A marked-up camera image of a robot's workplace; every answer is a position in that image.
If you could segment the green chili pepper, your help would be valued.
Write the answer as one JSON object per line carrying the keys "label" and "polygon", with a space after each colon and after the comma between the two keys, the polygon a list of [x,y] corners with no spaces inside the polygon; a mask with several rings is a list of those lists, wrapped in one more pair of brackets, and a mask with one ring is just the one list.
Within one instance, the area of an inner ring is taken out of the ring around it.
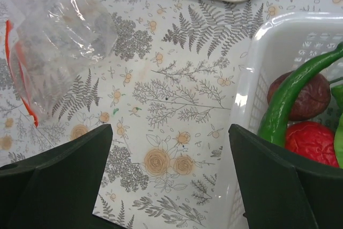
{"label": "green chili pepper", "polygon": [[274,92],[261,119],[257,135],[280,147],[285,146],[288,117],[304,86],[323,69],[342,58],[342,43],[335,50],[313,57],[294,70]]}

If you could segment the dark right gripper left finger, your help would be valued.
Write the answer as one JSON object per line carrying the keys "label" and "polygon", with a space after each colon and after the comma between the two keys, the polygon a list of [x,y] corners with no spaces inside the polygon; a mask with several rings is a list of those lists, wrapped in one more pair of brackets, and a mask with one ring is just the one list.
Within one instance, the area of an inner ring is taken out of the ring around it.
{"label": "dark right gripper left finger", "polygon": [[103,124],[1,167],[1,228],[90,228],[112,143]]}

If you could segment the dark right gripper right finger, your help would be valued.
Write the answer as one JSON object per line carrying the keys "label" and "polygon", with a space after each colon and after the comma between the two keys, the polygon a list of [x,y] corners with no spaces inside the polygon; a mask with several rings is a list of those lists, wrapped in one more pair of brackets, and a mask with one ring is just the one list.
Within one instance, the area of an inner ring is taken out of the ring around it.
{"label": "dark right gripper right finger", "polygon": [[229,141],[249,228],[342,228],[342,169],[238,124],[230,126]]}

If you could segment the clear orange-zip bag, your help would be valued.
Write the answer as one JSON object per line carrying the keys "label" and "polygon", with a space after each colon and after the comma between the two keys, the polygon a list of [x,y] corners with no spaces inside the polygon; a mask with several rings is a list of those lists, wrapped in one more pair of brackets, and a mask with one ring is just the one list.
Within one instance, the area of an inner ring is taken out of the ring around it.
{"label": "clear orange-zip bag", "polygon": [[99,0],[11,0],[6,60],[35,124],[50,116],[80,73],[111,57],[116,41]]}

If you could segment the brown passion fruit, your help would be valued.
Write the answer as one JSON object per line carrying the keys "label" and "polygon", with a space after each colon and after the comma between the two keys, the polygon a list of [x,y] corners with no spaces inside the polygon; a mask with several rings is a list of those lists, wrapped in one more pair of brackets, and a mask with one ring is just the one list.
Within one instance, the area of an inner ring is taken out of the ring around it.
{"label": "brown passion fruit", "polygon": [[330,101],[330,83],[319,73],[299,93],[293,104],[289,120],[296,122],[312,119],[325,111]]}

